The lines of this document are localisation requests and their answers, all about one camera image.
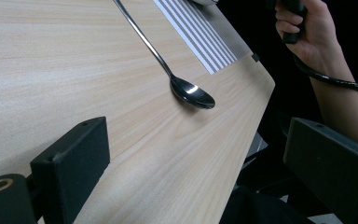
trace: human hand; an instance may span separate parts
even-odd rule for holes
[[[326,63],[343,59],[337,42],[336,27],[326,3],[321,0],[300,0],[307,9],[305,18],[290,12],[281,0],[276,4],[276,29],[283,33],[298,33],[297,27],[304,21],[305,30],[297,43],[286,45],[302,62],[309,67],[323,72]]]

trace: black handle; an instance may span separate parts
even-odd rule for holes
[[[0,176],[0,224],[74,223],[110,162],[106,117],[77,124],[31,161]]]
[[[307,9],[300,0],[283,0],[282,2],[287,6],[289,11],[296,13],[301,17],[305,17]],[[303,27],[300,27],[300,32],[296,34],[284,33],[282,38],[283,44],[295,44],[303,29]]]

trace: wood grain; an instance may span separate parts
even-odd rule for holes
[[[106,116],[111,164],[76,223],[218,223],[274,83],[251,53],[209,75],[153,1],[123,0],[199,110],[112,1],[0,1],[0,175]]]

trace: black cable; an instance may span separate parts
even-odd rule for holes
[[[306,64],[301,62],[301,60],[299,60],[296,55],[295,55],[295,63],[297,65],[297,67],[303,73],[307,74],[310,77],[313,77],[313,78],[315,78],[317,80],[320,80],[320,81],[328,83],[328,84],[332,84],[332,85],[339,86],[339,87],[342,87],[342,88],[352,89],[352,90],[358,91],[358,83],[357,82],[345,81],[345,80],[342,80],[342,79],[337,79],[337,78],[329,77],[327,75],[318,73],[317,71],[311,69]]]

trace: metal spoon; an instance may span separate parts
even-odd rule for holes
[[[191,104],[193,106],[196,106],[201,109],[212,109],[214,107],[214,99],[211,95],[209,95],[206,91],[203,91],[198,86],[191,84],[179,77],[176,77],[171,69],[168,67],[168,65],[164,62],[162,57],[158,54],[156,49],[150,44],[150,42],[147,40],[144,33],[141,31],[141,29],[138,27],[138,25],[135,23],[135,21],[132,19],[130,14],[127,12],[126,8],[121,4],[120,0],[114,0],[120,11],[123,13],[123,15],[126,17],[127,21],[130,23],[132,28],[136,31],[138,36],[141,37],[141,39],[145,42],[147,47],[152,51],[156,59],[159,61],[159,63],[162,65],[164,70],[167,72],[168,76],[171,80],[171,89],[172,91],[178,96],[180,99],[185,101],[188,104]]]

